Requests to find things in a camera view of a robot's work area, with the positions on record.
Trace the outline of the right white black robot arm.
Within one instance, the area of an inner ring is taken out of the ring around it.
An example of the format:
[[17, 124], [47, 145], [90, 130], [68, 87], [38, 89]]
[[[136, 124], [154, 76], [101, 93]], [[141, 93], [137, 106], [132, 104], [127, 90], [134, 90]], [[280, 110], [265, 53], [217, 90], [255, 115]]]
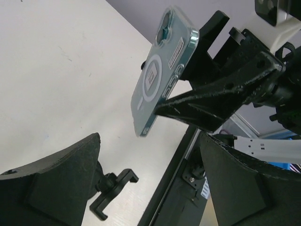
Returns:
[[254, 16], [244, 29], [232, 28], [215, 57], [209, 47], [229, 17], [221, 11], [200, 29], [200, 41], [181, 79], [192, 90], [158, 104], [154, 113], [216, 131], [241, 106], [269, 106], [270, 116], [295, 133], [301, 131], [301, 50], [290, 43], [300, 30], [297, 18], [272, 26]]

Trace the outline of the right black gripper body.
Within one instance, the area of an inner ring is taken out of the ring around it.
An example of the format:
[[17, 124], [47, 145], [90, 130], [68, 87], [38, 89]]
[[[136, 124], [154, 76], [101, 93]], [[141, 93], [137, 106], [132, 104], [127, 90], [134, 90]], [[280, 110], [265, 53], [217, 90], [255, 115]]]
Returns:
[[286, 87], [280, 83], [285, 64], [249, 30], [243, 30], [243, 37], [236, 48], [230, 47], [233, 53], [221, 68], [224, 89], [243, 104], [285, 103]]

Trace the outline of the black clear case smartphone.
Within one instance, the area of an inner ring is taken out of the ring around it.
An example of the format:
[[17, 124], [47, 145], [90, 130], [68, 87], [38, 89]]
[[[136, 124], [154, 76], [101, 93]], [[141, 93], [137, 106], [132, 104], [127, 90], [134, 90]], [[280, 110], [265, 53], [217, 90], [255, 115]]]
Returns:
[[178, 6], [169, 6], [159, 23], [131, 98], [134, 130], [148, 135], [156, 120], [155, 107], [167, 100], [195, 52], [199, 30]]

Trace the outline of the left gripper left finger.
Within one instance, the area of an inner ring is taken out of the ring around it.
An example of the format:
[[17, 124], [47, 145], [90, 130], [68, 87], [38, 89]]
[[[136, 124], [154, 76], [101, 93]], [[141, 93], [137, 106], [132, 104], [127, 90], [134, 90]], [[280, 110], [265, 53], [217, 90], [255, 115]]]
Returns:
[[2, 226], [80, 226], [100, 151], [100, 135], [0, 175]]

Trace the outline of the black phone stand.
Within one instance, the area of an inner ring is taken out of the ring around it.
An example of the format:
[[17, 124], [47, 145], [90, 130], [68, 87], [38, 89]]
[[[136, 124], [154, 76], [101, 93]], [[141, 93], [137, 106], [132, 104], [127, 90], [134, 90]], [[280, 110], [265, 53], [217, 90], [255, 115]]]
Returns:
[[119, 195], [128, 182], [137, 183], [138, 180], [138, 176], [131, 169], [124, 169], [119, 175], [114, 173], [105, 175], [101, 164], [97, 163], [88, 198], [91, 199], [98, 192], [101, 194], [90, 205], [90, 211], [100, 220], [105, 221], [108, 216], [103, 213], [103, 210]]

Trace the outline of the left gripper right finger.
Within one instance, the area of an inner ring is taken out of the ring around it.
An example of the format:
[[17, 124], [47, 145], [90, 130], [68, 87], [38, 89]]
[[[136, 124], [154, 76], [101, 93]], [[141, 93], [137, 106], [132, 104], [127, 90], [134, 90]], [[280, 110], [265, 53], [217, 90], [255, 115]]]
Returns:
[[299, 226], [301, 176], [200, 134], [200, 153], [220, 226]]

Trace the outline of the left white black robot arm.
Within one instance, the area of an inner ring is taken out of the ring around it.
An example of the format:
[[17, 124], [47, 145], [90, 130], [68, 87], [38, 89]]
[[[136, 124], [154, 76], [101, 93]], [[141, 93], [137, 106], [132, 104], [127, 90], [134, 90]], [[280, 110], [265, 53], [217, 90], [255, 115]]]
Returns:
[[[127, 183], [146, 181], [146, 154], [158, 160], [171, 145], [146, 143], [134, 153], [120, 151], [140, 170], [119, 175], [103, 171], [100, 136], [75, 144], [0, 175], [0, 223], [3, 226], [80, 226], [86, 208], [98, 221]], [[298, 226], [301, 176], [273, 165], [301, 161], [299, 140], [251, 139], [207, 135], [189, 128], [139, 225], [196, 226], [212, 198], [221, 226]]]

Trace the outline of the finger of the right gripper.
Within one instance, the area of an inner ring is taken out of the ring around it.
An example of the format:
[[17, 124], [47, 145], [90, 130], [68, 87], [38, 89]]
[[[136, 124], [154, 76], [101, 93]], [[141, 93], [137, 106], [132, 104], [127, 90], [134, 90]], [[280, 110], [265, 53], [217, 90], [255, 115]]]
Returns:
[[213, 81], [219, 67], [208, 53], [209, 48], [220, 34], [230, 18], [217, 10], [199, 29], [199, 40], [196, 50], [185, 67], [180, 79], [188, 81], [192, 87], [200, 87]]
[[157, 105], [154, 113], [214, 132], [284, 70], [282, 62], [262, 51], [232, 74]]

